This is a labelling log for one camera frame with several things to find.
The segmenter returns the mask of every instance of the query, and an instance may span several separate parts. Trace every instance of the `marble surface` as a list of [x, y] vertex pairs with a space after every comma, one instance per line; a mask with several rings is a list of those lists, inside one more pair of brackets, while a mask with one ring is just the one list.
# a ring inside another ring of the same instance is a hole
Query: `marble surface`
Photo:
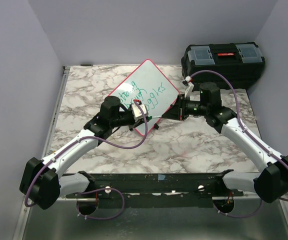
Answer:
[[[122, 82], [136, 65], [98, 65], [70, 68], [61, 103], [51, 150], [56, 151], [75, 137], [99, 110], [104, 98]], [[180, 66], [158, 66], [180, 90], [183, 78]], [[255, 117], [245, 90], [237, 90], [241, 116], [248, 127], [259, 135]], [[221, 91], [224, 106], [236, 110], [233, 93]], [[197, 92], [192, 100], [199, 100]], [[203, 117], [185, 121], [162, 119], [160, 128], [152, 130], [138, 148], [125, 150], [108, 144], [85, 154], [68, 173], [211, 173], [226, 169], [257, 172], [246, 155], [229, 139], [207, 125]], [[109, 141], [132, 146], [141, 136], [122, 127]]]

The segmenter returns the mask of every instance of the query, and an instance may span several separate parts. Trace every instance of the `gray wall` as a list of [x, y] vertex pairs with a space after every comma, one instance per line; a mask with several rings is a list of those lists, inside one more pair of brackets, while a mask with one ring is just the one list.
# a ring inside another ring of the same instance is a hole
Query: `gray wall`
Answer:
[[279, 0], [255, 40], [266, 70], [249, 91], [264, 141], [288, 154], [288, 0]]
[[0, 240], [12, 239], [25, 163], [40, 157], [62, 67], [26, 0], [0, 0]]
[[253, 41], [277, 0], [29, 0], [64, 65], [179, 64], [189, 44]]

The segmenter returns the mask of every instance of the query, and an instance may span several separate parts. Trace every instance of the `whiteboard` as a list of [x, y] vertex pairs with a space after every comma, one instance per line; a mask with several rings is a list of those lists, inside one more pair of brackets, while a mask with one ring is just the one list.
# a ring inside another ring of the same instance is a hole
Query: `whiteboard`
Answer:
[[[176, 101], [179, 93], [161, 70], [150, 59], [146, 59], [109, 96], [118, 97], [126, 108], [129, 108], [133, 100], [141, 100], [147, 107], [148, 115], [155, 117], [164, 114]], [[160, 118], [150, 120], [147, 123], [148, 130], [151, 131], [159, 120]], [[135, 130], [143, 136], [144, 124]]]

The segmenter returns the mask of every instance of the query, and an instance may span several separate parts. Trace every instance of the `metal floor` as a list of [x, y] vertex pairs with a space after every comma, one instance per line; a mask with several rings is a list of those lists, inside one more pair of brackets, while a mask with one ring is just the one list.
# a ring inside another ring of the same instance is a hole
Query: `metal floor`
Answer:
[[[232, 214], [245, 215], [259, 199], [236, 199]], [[98, 217], [117, 209], [99, 209]], [[77, 217], [76, 201], [59, 200], [48, 210], [33, 207], [24, 240], [288, 240], [288, 226], [279, 201], [264, 204], [254, 217], [234, 219], [213, 208], [128, 208], [107, 221]]]

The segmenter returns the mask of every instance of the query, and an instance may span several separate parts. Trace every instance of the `black toolbox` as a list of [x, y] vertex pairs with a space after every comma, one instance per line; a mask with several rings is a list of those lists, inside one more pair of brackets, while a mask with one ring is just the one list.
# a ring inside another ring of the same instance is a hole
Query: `black toolbox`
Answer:
[[[260, 78], [265, 59], [255, 42], [189, 45], [181, 65], [184, 78], [200, 70], [213, 70], [226, 77], [235, 89], [247, 89]], [[205, 82], [229, 89], [219, 76], [200, 73], [192, 79], [193, 91], [198, 91]]]

